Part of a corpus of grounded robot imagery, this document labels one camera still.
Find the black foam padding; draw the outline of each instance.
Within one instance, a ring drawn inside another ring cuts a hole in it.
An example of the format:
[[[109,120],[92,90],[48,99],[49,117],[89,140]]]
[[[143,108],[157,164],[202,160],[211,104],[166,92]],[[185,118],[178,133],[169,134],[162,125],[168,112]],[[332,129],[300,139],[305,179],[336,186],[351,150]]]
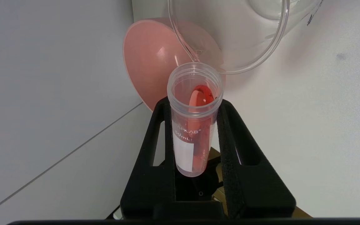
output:
[[[217,127],[229,218],[291,217],[295,198],[226,100]]]

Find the clear plastic tube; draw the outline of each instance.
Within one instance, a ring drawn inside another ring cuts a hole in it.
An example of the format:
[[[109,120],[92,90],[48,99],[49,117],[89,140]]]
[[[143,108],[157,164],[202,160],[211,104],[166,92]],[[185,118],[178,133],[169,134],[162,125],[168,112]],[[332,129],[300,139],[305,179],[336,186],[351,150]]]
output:
[[[167,96],[177,169],[187,177],[196,177],[206,168],[216,115],[223,99],[221,77],[207,64],[183,64],[171,73]]]

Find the white wall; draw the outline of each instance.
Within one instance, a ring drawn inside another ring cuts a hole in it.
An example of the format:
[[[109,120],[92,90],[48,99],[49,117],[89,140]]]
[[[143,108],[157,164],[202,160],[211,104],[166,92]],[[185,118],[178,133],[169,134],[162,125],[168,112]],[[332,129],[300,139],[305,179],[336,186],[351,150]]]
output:
[[[0,0],[0,203],[140,104],[122,58],[123,37],[132,22],[131,1]],[[137,120],[133,121],[149,121],[147,112],[138,113]],[[136,128],[136,124],[126,126],[123,123],[121,128],[127,131]],[[90,174],[105,176],[105,169],[109,169],[112,176],[106,179],[111,181],[106,182],[120,181],[117,185],[109,183],[107,186],[113,193],[110,207],[118,204],[144,132],[145,125],[142,125],[139,131],[131,136],[121,136],[119,141],[115,136],[122,134],[116,127],[110,132],[112,140],[105,143],[111,145],[111,152],[107,145],[105,152],[100,153],[102,155],[94,155],[100,149],[98,144],[82,148],[87,152],[84,154],[89,155],[79,162],[89,162],[87,167],[95,165],[97,168]],[[106,157],[117,157],[112,158],[112,165],[99,165],[98,157],[105,158],[103,154],[108,153],[113,155]],[[70,166],[56,172],[58,177],[49,178],[47,183],[55,189],[48,189],[44,183],[42,186],[47,189],[29,192],[33,198],[39,197],[38,201],[29,202],[31,205],[13,204],[8,211],[17,207],[20,211],[23,207],[24,213],[15,211],[21,219],[29,216],[36,219],[37,215],[41,218],[98,217],[100,214],[94,214],[92,210],[82,214],[86,208],[79,209],[78,202],[74,204],[70,197],[62,197],[74,191],[89,200],[85,202],[93,203],[89,208],[99,204],[96,197],[99,189],[88,186],[93,182],[88,180],[89,176],[83,178],[83,183],[75,183],[77,186],[68,189],[64,184],[56,183],[73,181],[70,172],[75,173],[73,169],[79,164],[71,157],[74,155],[65,159],[73,161]],[[127,161],[113,166],[120,157]],[[77,176],[85,173],[88,172],[78,171]],[[56,193],[59,202],[51,200],[46,202],[50,203],[47,207],[39,206],[49,198],[56,199],[48,193]],[[1,207],[6,208],[5,204],[9,202],[4,202]],[[71,206],[72,213],[60,211],[63,206]],[[53,208],[48,214],[38,211]]]
[[[23,219],[105,219],[119,205],[151,114],[141,104],[4,202],[0,225]],[[158,157],[161,162],[163,154]]]

